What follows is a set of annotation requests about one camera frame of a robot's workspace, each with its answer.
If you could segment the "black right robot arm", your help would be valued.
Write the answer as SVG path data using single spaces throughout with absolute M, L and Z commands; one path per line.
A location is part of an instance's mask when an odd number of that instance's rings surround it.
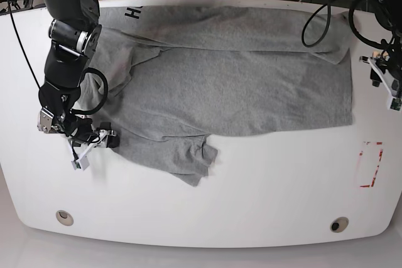
M 51 47 L 45 63 L 45 81 L 38 91 L 42 106 L 39 130 L 65 135 L 71 147 L 118 147 L 120 139 L 110 123 L 103 122 L 93 129 L 90 118 L 103 107 L 108 96 L 106 77 L 89 66 L 102 29 L 98 0 L 45 0 L 45 5 L 53 21 L 48 31 Z M 74 109 L 81 95 L 80 84 L 88 73 L 101 79 L 104 94 L 93 109 Z

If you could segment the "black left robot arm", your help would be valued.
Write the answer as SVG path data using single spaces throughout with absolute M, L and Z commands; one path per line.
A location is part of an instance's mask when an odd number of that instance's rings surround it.
M 354 24 L 354 11 L 362 1 L 351 2 L 348 13 L 349 27 L 358 40 L 381 51 L 372 67 L 372 84 L 377 87 L 380 83 L 385 83 L 386 81 L 380 76 L 389 72 L 393 78 L 389 87 L 396 91 L 396 96 L 399 98 L 401 97 L 401 0 L 366 0 L 373 8 L 378 23 L 392 34 L 389 41 L 380 42 L 362 36 Z

